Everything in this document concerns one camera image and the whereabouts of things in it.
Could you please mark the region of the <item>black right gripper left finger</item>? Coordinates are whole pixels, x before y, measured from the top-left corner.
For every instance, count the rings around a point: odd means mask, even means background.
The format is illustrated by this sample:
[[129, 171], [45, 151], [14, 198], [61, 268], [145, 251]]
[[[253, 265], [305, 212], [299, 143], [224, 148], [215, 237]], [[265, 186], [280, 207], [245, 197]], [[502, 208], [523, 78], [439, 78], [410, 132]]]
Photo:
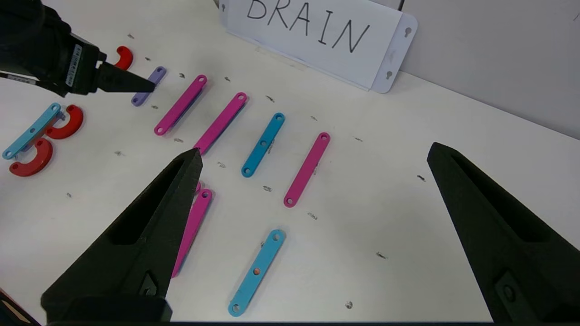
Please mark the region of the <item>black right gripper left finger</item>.
[[178, 155], [42, 294], [49, 323], [168, 322], [174, 264], [203, 168]]

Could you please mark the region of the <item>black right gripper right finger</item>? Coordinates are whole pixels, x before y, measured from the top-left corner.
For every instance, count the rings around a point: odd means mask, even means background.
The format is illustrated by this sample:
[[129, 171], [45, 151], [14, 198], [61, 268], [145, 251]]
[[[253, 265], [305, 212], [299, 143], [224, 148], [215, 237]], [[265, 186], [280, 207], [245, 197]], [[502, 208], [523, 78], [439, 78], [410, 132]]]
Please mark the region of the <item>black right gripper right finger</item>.
[[578, 323], [578, 249], [455, 149], [427, 163], [493, 320]]

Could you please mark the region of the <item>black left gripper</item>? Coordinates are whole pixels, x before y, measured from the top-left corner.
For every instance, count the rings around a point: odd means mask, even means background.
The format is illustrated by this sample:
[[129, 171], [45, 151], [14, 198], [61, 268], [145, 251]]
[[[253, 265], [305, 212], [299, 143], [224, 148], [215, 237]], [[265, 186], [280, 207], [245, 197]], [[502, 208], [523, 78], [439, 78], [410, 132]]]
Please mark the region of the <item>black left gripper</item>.
[[98, 62], [107, 56], [97, 46], [74, 34], [55, 36], [44, 54], [38, 85], [62, 97], [94, 93], [96, 74], [97, 88], [102, 91], [151, 93], [155, 89], [154, 82], [108, 62], [97, 68]]

